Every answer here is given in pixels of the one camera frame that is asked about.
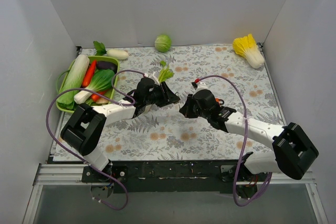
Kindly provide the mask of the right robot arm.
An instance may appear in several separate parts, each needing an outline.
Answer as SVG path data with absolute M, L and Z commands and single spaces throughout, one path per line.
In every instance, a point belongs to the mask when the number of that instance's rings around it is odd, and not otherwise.
M 270 152 L 250 154 L 238 166 L 238 176 L 251 180 L 259 173 L 282 172 L 300 180 L 319 155 L 302 127 L 295 123 L 274 125 L 246 119 L 235 109 L 219 104 L 208 89 L 189 94 L 179 112 L 186 118 L 204 118 L 217 130 L 246 136 L 270 148 Z

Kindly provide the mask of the brass padlock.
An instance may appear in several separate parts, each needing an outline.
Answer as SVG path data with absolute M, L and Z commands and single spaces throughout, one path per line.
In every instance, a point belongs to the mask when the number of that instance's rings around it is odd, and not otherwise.
M 173 106 L 172 106 L 172 108 L 173 109 L 177 109 L 177 110 L 180 109 L 181 108 L 181 103 L 180 102 L 174 103 Z

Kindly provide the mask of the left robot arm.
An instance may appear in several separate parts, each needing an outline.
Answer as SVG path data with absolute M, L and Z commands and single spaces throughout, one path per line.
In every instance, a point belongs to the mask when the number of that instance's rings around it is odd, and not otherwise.
M 74 148 L 84 160 L 94 166 L 93 175 L 100 182 L 111 178 L 109 159 L 98 147 L 98 142 L 106 124 L 133 119 L 151 105 L 158 107 L 175 104 L 180 98 L 170 90 L 165 82 L 143 77 L 137 88 L 130 91 L 120 102 L 102 106 L 79 105 L 64 128 L 60 137 Z

